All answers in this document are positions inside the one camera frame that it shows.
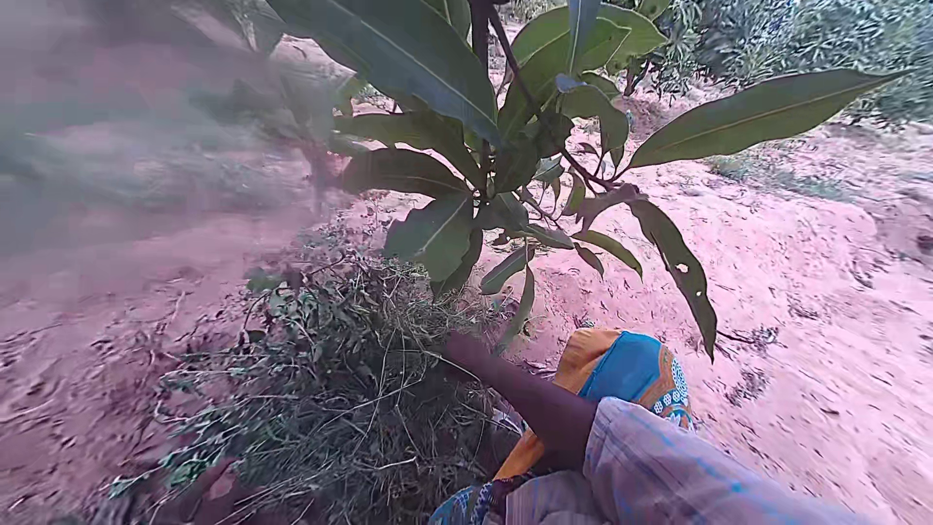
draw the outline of sandy soil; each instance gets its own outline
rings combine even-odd
[[[624,106],[641,141],[713,96],[698,89],[668,107],[639,94]],[[653,334],[685,365],[705,439],[800,494],[881,523],[930,522],[933,272],[918,244],[933,231],[928,131],[831,124],[782,153],[801,173],[850,181],[858,195],[851,203],[757,190],[705,163],[638,170],[630,181],[680,226],[709,277],[725,334],[715,364],[623,206],[593,229],[623,240],[644,265],[644,282],[608,258],[603,280],[573,253],[535,258],[536,306],[511,358],[553,366],[567,336],[586,323]],[[572,137],[584,139],[592,137]],[[340,215],[375,228],[419,202],[388,195]],[[153,422],[153,387],[173,365],[170,354],[236,333],[244,271],[286,262],[302,228],[320,219],[312,209],[305,195],[273,213],[213,214],[119,242],[4,260],[0,520],[42,523],[87,509],[114,476],[160,457],[165,431]],[[378,244],[384,229],[375,230]],[[502,257],[487,248],[480,268]],[[515,293],[519,279],[510,281]]]

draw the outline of mango leaf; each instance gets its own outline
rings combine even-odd
[[[570,9],[567,6],[557,7],[538,15],[525,24],[512,41],[512,53],[515,55],[515,60],[518,61],[519,66],[525,65],[535,53],[570,34],[569,11]],[[631,54],[647,54],[667,42],[667,38],[658,31],[658,28],[650,20],[631,9],[603,3],[599,6],[596,20],[611,21],[618,27],[631,29],[634,35],[625,32],[627,37],[624,38],[624,42],[626,42],[624,45],[626,49],[631,50]],[[619,41],[615,42],[615,47],[609,51],[609,56],[616,53],[620,44]],[[596,69],[600,65],[581,67],[578,71]]]
[[[629,64],[629,57],[646,55],[667,43],[667,38],[654,22],[631,9],[603,4],[599,16],[612,21],[618,27],[628,27],[632,30],[607,61],[606,72],[609,75],[617,75],[625,69]]]
[[[561,178],[555,177],[550,182],[550,189],[554,192],[554,211],[557,211],[557,201],[561,198]]]
[[[566,73],[573,75],[577,71],[578,57],[583,54],[583,44],[596,24],[600,0],[568,0],[567,11],[570,15],[570,49],[567,53]]]
[[[577,222],[583,221],[582,231],[585,232],[590,229],[596,216],[606,211],[607,208],[637,198],[639,198],[638,187],[625,183],[611,192],[601,193],[592,199],[583,199],[577,208]]]
[[[560,153],[573,129],[573,121],[565,115],[546,110],[540,119],[525,126],[524,133],[535,139],[537,156],[546,159]]]
[[[594,147],[593,144],[590,144],[589,142],[580,142],[580,149],[582,149],[584,153],[599,155],[599,151],[596,150],[596,147]]]
[[[625,154],[629,138],[629,120],[594,86],[584,85],[563,95],[562,112],[571,119],[599,117],[600,145],[608,151],[612,163],[618,165]]]
[[[472,204],[469,193],[457,192],[413,209],[389,226],[383,254],[424,264],[433,281],[450,277],[469,250]]]
[[[535,176],[539,158],[537,144],[533,139],[518,135],[508,142],[495,156],[495,192],[511,192],[527,184]]]
[[[609,235],[600,234],[599,232],[595,232],[593,230],[579,232],[571,236],[578,241],[590,243],[604,249],[605,251],[608,251],[612,255],[616,256],[616,259],[619,259],[625,263],[626,266],[632,268],[638,274],[638,278],[642,278],[641,263],[635,258],[631,251],[626,249],[626,247],[624,247],[622,243],[616,239],[610,237]]]
[[[577,249],[577,255],[580,256],[580,259],[582,259],[586,264],[592,266],[593,270],[599,272],[599,277],[602,277],[605,269],[603,268],[603,263],[599,260],[599,257],[596,257],[596,254],[590,251],[589,248],[584,248],[578,243],[574,243],[574,248]]]
[[[351,75],[345,78],[337,86],[337,92],[334,95],[334,107],[336,107],[344,117],[353,117],[353,97],[357,96],[364,87],[366,81],[359,75]]]
[[[413,95],[499,146],[495,98],[480,60],[422,0],[271,0],[289,25],[377,90]]]
[[[561,217],[576,215],[580,204],[583,202],[583,197],[586,196],[586,186],[583,185],[583,180],[573,171],[570,172],[570,175],[574,179],[574,186],[570,189],[570,197],[567,199],[564,211],[561,212]]]
[[[535,247],[522,246],[512,251],[480,281],[480,293],[492,295],[499,293],[509,277],[522,270],[529,261],[535,258]]]
[[[671,5],[671,0],[642,0],[638,4],[638,13],[650,20],[660,17],[661,13]]]
[[[600,77],[591,71],[580,74],[580,80],[584,83],[590,84],[595,87],[597,90],[603,92],[607,99],[611,102],[612,99],[616,98],[621,94],[619,88],[616,87],[616,83],[606,77]]]
[[[602,67],[627,35],[628,29],[621,29],[610,21],[597,19],[583,47],[582,56],[578,60],[578,70]],[[557,91],[554,79],[564,71],[569,41],[568,29],[563,35],[532,55],[519,71],[522,82],[539,105],[550,99]],[[508,86],[506,102],[499,111],[500,134],[503,137],[513,137],[518,134],[534,113],[535,111],[528,106],[524,93],[519,89],[518,82],[512,82]]]
[[[868,75],[836,69],[767,80],[669,122],[635,151],[625,169],[731,155],[765,140],[803,133],[860,94],[905,73]]]
[[[547,185],[564,173],[564,167],[561,165],[561,158],[543,159],[537,164],[534,180],[540,180],[542,184]]]
[[[574,241],[560,230],[550,230],[537,224],[529,224],[524,229],[544,246],[551,248],[573,249]]]
[[[463,180],[437,159],[410,149],[376,149],[356,155],[343,170],[342,188],[349,193],[393,190],[440,197],[470,195]]]
[[[463,139],[452,126],[431,111],[368,113],[351,119],[336,118],[334,129],[378,140],[388,147],[404,142],[417,149],[433,149],[457,168],[474,188],[485,187],[485,177],[464,146]]]
[[[493,353],[497,356],[502,355],[508,349],[508,346],[511,345],[512,340],[515,339],[515,336],[522,331],[524,323],[528,321],[528,316],[531,315],[531,307],[535,303],[535,274],[531,271],[531,266],[525,267],[525,285],[522,289],[522,300],[519,302],[519,310],[515,312],[515,317],[508,323],[508,328],[505,333],[502,334],[502,337],[499,339],[498,344],[495,345]]]
[[[467,38],[470,25],[468,0],[424,0],[440,17],[453,26],[461,38]]]
[[[476,227],[483,230],[504,228],[520,231],[527,225],[528,210],[512,193],[499,193],[476,216]]]
[[[674,278],[680,292],[687,298],[690,312],[700,327],[703,346],[713,358],[716,345],[716,311],[706,296],[706,273],[693,253],[684,244],[684,238],[667,215],[651,202],[639,199],[631,201],[632,214],[641,223],[642,233],[658,249],[664,267]]]
[[[441,281],[431,281],[431,291],[435,298],[440,297],[448,291],[458,291],[464,287],[469,279],[473,266],[480,259],[482,252],[482,230],[477,228],[470,232],[469,249],[463,256],[460,265],[446,279]]]

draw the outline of branch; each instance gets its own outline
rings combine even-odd
[[[490,13],[489,20],[493,23],[493,29],[495,29],[495,35],[496,37],[498,37],[499,44],[502,46],[502,51],[506,53],[506,61],[508,62],[508,67],[509,69],[512,70],[512,76],[513,76],[512,81],[518,85],[519,91],[522,92],[522,95],[525,97],[525,100],[528,101],[528,106],[532,108],[532,110],[535,112],[535,116],[538,118],[538,121],[540,121],[543,125],[544,120],[541,118],[541,108],[538,106],[537,102],[535,101],[535,97],[533,97],[531,95],[531,92],[528,91],[528,87],[524,85],[524,82],[522,81],[522,77],[519,75],[519,63],[517,60],[515,60],[515,53],[512,52],[512,47],[508,43],[508,37],[506,36],[506,30],[504,27],[502,27],[502,21],[499,20],[499,13],[493,10],[492,13]],[[577,159],[570,156],[570,153],[567,152],[567,148],[564,146],[564,144],[558,144],[558,140],[554,137],[553,131],[551,130],[551,128],[546,126],[546,129],[548,130],[548,133],[550,134],[551,140],[554,142],[558,150],[561,152],[561,155],[563,155],[564,158],[567,159],[568,162],[570,162],[570,165],[573,166],[574,169],[577,170],[577,172],[580,174],[581,177],[583,177],[584,180],[590,180],[592,182],[595,182],[596,184],[599,184],[607,192],[611,191],[615,187],[614,184],[608,181],[602,180],[599,177],[594,177],[590,172],[588,172],[586,168],[584,168],[582,165],[580,165],[579,162],[577,162]]]

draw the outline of striped shirt sleeve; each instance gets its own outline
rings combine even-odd
[[[791,494],[637,404],[600,402],[583,474],[618,523],[865,523]]]

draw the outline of small green plant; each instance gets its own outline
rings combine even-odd
[[[602,275],[602,262],[587,247],[593,246],[641,274],[628,249],[591,229],[600,213],[625,204],[687,299],[712,358],[717,319],[703,268],[674,223],[625,182],[625,175],[802,133],[860,94],[903,75],[844,69],[771,79],[688,111],[624,163],[629,120],[610,103],[618,91],[599,71],[667,41],[637,10],[571,0],[535,17],[509,43],[491,0],[270,0],[270,5],[283,31],[313,38],[331,58],[356,71],[359,80],[398,103],[399,112],[385,114],[350,116],[341,110],[328,140],[350,144],[364,137],[384,144],[351,152],[353,159],[335,182],[345,190],[415,192],[433,199],[391,225],[385,255],[422,263],[440,296],[466,284],[484,247],[484,230],[522,240],[522,247],[480,283],[481,293],[495,294],[510,276],[525,273],[518,315],[498,351],[508,347],[531,311],[535,277],[529,262],[538,247],[575,250]],[[660,4],[649,14],[656,10],[663,11]],[[512,73],[501,107],[488,74],[489,22]],[[565,146],[572,119],[593,117],[600,124],[599,161],[614,166],[596,174]],[[432,149],[457,173],[397,143]],[[570,177],[573,189],[558,215],[542,209],[528,187],[560,177]],[[560,217],[575,217],[579,231],[570,234]]]

